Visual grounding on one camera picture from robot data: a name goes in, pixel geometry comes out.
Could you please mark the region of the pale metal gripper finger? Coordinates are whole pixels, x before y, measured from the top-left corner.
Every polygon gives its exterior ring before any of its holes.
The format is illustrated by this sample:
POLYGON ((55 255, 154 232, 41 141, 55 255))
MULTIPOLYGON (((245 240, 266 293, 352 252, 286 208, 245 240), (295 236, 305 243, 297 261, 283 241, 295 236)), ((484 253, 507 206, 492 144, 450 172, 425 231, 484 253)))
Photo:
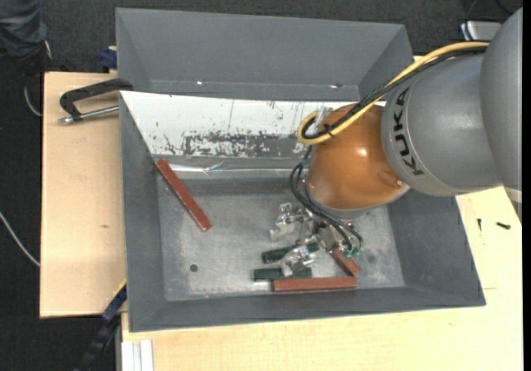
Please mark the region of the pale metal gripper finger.
POLYGON ((282 203, 275 220, 275 226, 269 231, 271 242, 277 242, 288 236, 299 234, 307 218, 306 210, 302 206, 292 203, 282 203))
POLYGON ((311 277, 310 265, 314 262, 314 255, 320 250, 318 243, 295 246, 281 259, 283 277, 311 277))

